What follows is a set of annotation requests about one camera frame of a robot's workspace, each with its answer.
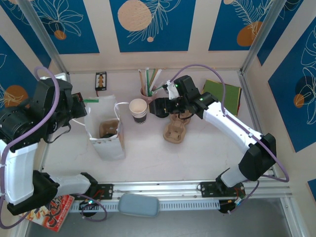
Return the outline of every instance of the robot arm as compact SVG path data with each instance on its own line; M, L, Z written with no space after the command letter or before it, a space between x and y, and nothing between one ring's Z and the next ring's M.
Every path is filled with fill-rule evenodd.
M260 140L276 154L275 138L271 134L263 136L227 110L223 111L221 102L210 93L201 95L190 76L180 77L173 83L168 82L163 88L169 94L169 98L154 100L150 104L152 114L164 117L167 113L180 114L189 110L192 115L196 114L228 135L243 153L243 158L237 166L225 170L217 177L216 186L222 194L240 182L258 180L275 164L275 160L254 139Z
M51 143L49 135L58 128L71 126L72 118L86 115L80 93L71 94L72 85L58 79L58 105L50 117L38 130L13 145L5 161L4 182L7 208L18 215L49 203L53 198L65 194L87 194L97 182L89 174L76 176L50 176L33 170L35 151L40 139ZM55 86L52 79L40 80L33 98L19 106L0 111L0 152L14 139L21 137L38 124L51 110Z

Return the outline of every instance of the brown cup inside bag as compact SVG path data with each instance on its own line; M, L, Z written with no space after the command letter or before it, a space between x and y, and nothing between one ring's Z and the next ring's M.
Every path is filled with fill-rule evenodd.
M100 138L109 138L117 134L118 120L109 120L100 124Z

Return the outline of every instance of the metal pole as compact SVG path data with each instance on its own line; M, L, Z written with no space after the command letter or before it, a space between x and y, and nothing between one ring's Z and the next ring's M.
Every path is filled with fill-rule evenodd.
M242 75L244 75L244 73L247 71L248 67L252 63L253 59L257 56L262 44L266 40L286 1L287 0L274 0L274 3L272 4L266 16L266 19L264 20L260 31L257 34L257 37L253 41L244 63L242 64L242 67L240 69Z
M63 61L59 57L59 53L51 40L50 36L48 35L44 25L42 24L39 16L35 12L32 3L28 0L16 0L21 11L23 12L25 18L28 20L30 26L32 27L33 31L39 38L40 42L44 46L46 52L50 56L50 58L55 62L57 68L60 72L68 73Z

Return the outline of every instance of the green book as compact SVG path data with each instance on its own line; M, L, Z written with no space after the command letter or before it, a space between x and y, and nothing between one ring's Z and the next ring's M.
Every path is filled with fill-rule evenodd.
M226 96L225 96L225 104L224 107L231 112L233 115L237 116L240 106L240 96L241 96L241 88L238 86L227 85L226 87ZM223 85L220 82L206 80L203 93L209 92L215 97L218 98L220 102L222 102L223 97Z

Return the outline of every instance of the paper cup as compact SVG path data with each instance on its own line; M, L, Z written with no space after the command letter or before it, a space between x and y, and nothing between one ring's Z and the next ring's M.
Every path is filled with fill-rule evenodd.
M134 99L129 103L129 110L133 115L134 121L142 124L146 121L148 105L143 99Z

